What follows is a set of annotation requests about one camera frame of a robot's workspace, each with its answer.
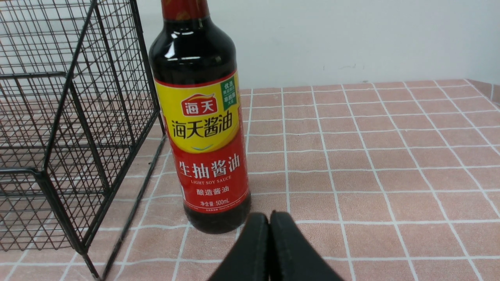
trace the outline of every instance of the bottle label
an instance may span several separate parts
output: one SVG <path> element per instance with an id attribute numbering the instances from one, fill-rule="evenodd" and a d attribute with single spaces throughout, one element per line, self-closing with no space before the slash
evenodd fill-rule
<path id="1" fill-rule="evenodd" d="M 186 205 L 207 214 L 238 206 L 249 194 L 238 74 L 155 84 Z"/>

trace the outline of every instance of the haitian logo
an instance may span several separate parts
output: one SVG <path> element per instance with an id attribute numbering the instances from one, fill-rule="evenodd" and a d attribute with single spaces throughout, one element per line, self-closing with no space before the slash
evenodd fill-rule
<path id="1" fill-rule="evenodd" d="M 181 102 L 182 113 L 186 117 L 203 116 L 217 113 L 217 100 L 215 94 L 204 95 L 197 93 Z"/>

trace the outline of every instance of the black wire basket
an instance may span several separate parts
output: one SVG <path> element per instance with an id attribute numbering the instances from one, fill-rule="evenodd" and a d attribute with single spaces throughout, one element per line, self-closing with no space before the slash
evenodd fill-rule
<path id="1" fill-rule="evenodd" d="M 88 249 L 160 113 L 136 0 L 0 0 L 0 65 L 0 247 L 105 278 L 121 241 L 101 277 Z"/>

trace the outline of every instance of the yellow label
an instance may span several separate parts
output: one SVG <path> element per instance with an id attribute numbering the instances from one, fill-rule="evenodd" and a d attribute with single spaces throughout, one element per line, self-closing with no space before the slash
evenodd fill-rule
<path id="1" fill-rule="evenodd" d="M 233 140 L 240 127 L 237 73 L 202 86 L 155 84 L 169 136 L 181 150 L 213 152 Z"/>

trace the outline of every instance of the soy sauce bottle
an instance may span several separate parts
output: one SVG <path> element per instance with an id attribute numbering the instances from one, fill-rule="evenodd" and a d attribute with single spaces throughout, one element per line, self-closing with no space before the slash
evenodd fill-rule
<path id="1" fill-rule="evenodd" d="M 235 45 L 212 22 L 207 0 L 161 4 L 149 61 L 184 210 L 196 229 L 226 233 L 251 207 Z"/>

